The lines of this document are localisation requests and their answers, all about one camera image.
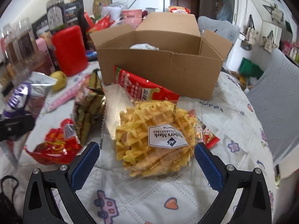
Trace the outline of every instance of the metal screw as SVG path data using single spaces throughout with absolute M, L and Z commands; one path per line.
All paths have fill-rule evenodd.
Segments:
M 59 169 L 60 169 L 61 171 L 64 171 L 64 170 L 66 170 L 67 168 L 68 168 L 67 165 L 61 165 Z
M 262 173 L 262 171 L 261 171 L 260 168 L 256 168 L 256 169 L 255 169 L 255 172 L 256 172 L 257 174 L 261 174 L 261 173 Z
M 227 165 L 226 168 L 229 171 L 233 171 L 235 169 L 235 167 L 233 165 Z
M 34 170 L 33 170 L 33 174 L 37 174 L 39 172 L 39 169 L 38 168 L 35 168 Z

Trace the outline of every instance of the red plastic canister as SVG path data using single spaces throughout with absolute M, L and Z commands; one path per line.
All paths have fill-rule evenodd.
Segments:
M 55 33 L 52 43 L 56 48 L 55 54 L 60 69 L 68 77 L 83 71 L 88 66 L 83 36 L 78 25 Z

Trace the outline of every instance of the waffle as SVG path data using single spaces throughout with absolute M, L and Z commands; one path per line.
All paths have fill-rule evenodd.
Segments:
M 123 161 L 130 176 L 152 176 L 179 171 L 193 157 L 196 144 L 195 119 L 187 111 L 176 108 L 169 101 L 138 102 L 127 112 L 120 112 L 121 125 L 117 126 L 116 159 Z M 153 147 L 148 144 L 148 128 L 171 125 L 183 133 L 188 146 L 179 148 Z

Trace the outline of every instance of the pink car print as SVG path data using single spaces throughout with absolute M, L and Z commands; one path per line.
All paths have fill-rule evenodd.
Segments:
M 105 224 L 112 224 L 113 218 L 119 216 L 115 200 L 107 198 L 102 190 L 98 190 L 98 199 L 94 201 L 94 204 L 101 208 L 98 216 L 104 219 Z

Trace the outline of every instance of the purple and white snack bag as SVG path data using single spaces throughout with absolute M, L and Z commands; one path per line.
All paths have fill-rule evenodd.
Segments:
M 36 119 L 44 105 L 45 99 L 57 79 L 39 72 L 32 72 L 31 76 L 16 87 L 9 98 L 1 119 L 22 116 L 29 111 Z M 11 137 L 0 142 L 0 147 L 11 163 L 17 167 L 23 146 L 29 133 L 20 137 Z

